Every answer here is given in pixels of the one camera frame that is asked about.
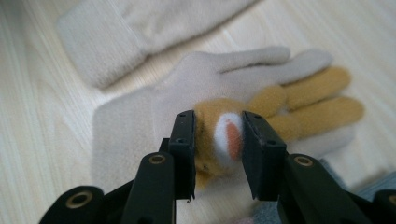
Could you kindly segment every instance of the stuffed animal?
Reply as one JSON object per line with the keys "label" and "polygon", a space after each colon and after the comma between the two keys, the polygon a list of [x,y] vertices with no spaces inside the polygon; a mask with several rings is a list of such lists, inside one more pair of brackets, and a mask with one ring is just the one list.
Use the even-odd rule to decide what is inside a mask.
{"label": "stuffed animal", "polygon": [[218,98],[196,104],[197,187],[231,173],[240,161],[244,110],[266,118],[285,142],[357,122],[363,115],[362,104],[349,97],[335,96],[349,82],[347,70],[329,67],[287,85],[262,89],[247,103]]}

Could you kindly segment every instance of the light wood surface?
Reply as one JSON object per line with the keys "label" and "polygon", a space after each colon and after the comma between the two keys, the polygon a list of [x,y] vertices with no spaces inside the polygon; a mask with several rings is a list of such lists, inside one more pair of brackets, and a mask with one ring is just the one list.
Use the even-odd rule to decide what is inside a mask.
{"label": "light wood surface", "polygon": [[354,189],[396,170],[396,1],[259,1],[101,91],[82,82],[55,30],[77,3],[0,2],[0,223],[36,223],[63,192],[90,185],[94,109],[155,82],[193,50],[326,49],[353,76],[346,94],[366,107],[353,143],[326,158]]}

